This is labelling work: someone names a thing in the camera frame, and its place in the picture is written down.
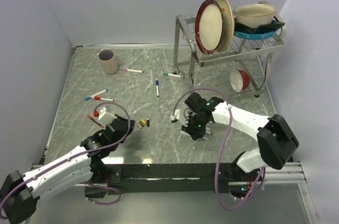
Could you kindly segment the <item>blue cap marker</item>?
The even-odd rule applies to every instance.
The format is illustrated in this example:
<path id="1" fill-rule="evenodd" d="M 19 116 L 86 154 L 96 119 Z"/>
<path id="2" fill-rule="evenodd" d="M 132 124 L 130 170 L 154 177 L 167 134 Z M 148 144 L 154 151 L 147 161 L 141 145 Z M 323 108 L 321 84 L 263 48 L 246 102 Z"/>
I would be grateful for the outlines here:
<path id="1" fill-rule="evenodd" d="M 156 94 L 157 94 L 157 97 L 159 97 L 159 80 L 158 79 L 155 79 L 155 84 L 156 84 Z"/>

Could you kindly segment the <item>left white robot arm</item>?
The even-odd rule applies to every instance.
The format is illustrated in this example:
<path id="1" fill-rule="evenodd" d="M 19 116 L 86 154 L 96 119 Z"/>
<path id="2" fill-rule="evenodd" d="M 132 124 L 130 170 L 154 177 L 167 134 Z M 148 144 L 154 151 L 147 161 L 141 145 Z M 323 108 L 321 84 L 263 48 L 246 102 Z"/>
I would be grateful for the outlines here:
<path id="1" fill-rule="evenodd" d="M 115 115 L 104 129 L 60 158 L 24 174 L 19 171 L 8 174 L 1 187 L 1 219 L 22 223 L 34 214 L 43 199 L 79 183 L 103 180 L 103 158 L 125 141 L 134 126 L 134 120 Z"/>

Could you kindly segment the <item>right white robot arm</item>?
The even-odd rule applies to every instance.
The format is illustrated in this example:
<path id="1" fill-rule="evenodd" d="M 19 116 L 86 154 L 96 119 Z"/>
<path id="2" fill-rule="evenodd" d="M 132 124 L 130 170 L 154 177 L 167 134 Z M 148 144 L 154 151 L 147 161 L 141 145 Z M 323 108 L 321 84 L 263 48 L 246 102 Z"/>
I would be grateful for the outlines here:
<path id="1" fill-rule="evenodd" d="M 299 147 L 299 142 L 283 116 L 259 115 L 235 107 L 225 100 L 212 97 L 202 98 L 197 92 L 186 100 L 191 114 L 176 109 L 172 122 L 180 121 L 182 132 L 193 140 L 202 139 L 210 122 L 228 125 L 255 139 L 258 147 L 239 154 L 232 163 L 231 174 L 238 180 L 245 180 L 252 171 L 270 167 L 280 170 Z"/>

